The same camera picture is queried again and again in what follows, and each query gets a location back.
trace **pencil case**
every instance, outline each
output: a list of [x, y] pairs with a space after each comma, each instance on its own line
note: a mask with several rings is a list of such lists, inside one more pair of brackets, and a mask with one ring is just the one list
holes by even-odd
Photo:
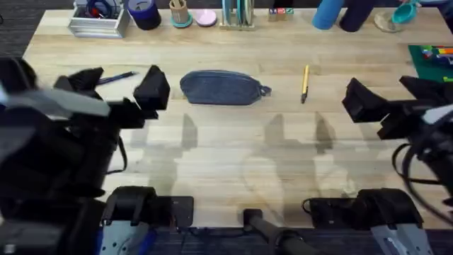
[[190, 103], [224, 106], [250, 105], [272, 91], [247, 74], [222, 70], [190, 72], [180, 86]]

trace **marker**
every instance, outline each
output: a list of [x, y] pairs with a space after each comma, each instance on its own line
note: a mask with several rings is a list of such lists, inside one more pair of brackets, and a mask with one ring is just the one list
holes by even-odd
[[307, 96], [309, 95], [309, 65], [305, 66], [304, 71], [304, 82], [302, 83], [302, 95], [300, 101], [305, 103]]
[[127, 73], [119, 74], [119, 75], [116, 75], [116, 76], [113, 76], [113, 77], [102, 78], [102, 79], [99, 79], [98, 85], [103, 85], [103, 84], [107, 84], [107, 83], [110, 83], [110, 82], [113, 82], [113, 81], [117, 81], [117, 80], [120, 80], [120, 79], [131, 77], [131, 76], [134, 76], [135, 74], [138, 74], [138, 72], [127, 72]]

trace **blue mug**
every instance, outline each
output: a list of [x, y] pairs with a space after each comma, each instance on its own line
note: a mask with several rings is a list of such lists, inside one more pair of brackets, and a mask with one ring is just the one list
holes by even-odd
[[418, 0], [410, 0], [408, 3], [401, 4], [391, 16], [393, 23], [407, 23], [417, 16]]

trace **blue water bottle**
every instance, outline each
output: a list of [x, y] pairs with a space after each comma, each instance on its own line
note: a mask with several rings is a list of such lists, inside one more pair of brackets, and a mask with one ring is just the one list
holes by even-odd
[[345, 0], [323, 0], [311, 22], [313, 26], [322, 30], [331, 29], [344, 3]]

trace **wooden table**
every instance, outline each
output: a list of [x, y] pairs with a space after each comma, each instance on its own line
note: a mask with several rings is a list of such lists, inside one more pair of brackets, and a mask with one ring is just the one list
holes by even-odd
[[[173, 28], [160, 11], [159, 28], [142, 31], [130, 24], [127, 37], [75, 38], [67, 29], [71, 11], [47, 11], [25, 59], [51, 86], [58, 75], [102, 66], [110, 76], [135, 70], [141, 75], [99, 89], [108, 99], [129, 96], [151, 64], [165, 71], [172, 87], [168, 110], [143, 130], [124, 131], [130, 166], [109, 176], [104, 189], [153, 186], [159, 195], [195, 198], [194, 226], [241, 225], [244, 208], [261, 208], [266, 220], [310, 227], [301, 202], [311, 197], [355, 196], [362, 188], [403, 188], [390, 156], [403, 141], [382, 142], [379, 124], [352, 123], [341, 104], [357, 77], [388, 99], [411, 96], [401, 75], [416, 75], [408, 44], [452, 44], [453, 36], [437, 9], [422, 8], [407, 30], [382, 33], [370, 18], [357, 33], [311, 25], [314, 9], [296, 10], [293, 21], [269, 23], [256, 11], [257, 30]], [[300, 103], [302, 72], [311, 65], [309, 97]], [[179, 80], [193, 70], [226, 69], [250, 74], [273, 88], [271, 97], [251, 106], [189, 104]], [[119, 153], [112, 168], [121, 167]], [[422, 164], [418, 177], [432, 177]], [[434, 205], [442, 188], [417, 186]], [[430, 228], [447, 226], [420, 208]]]

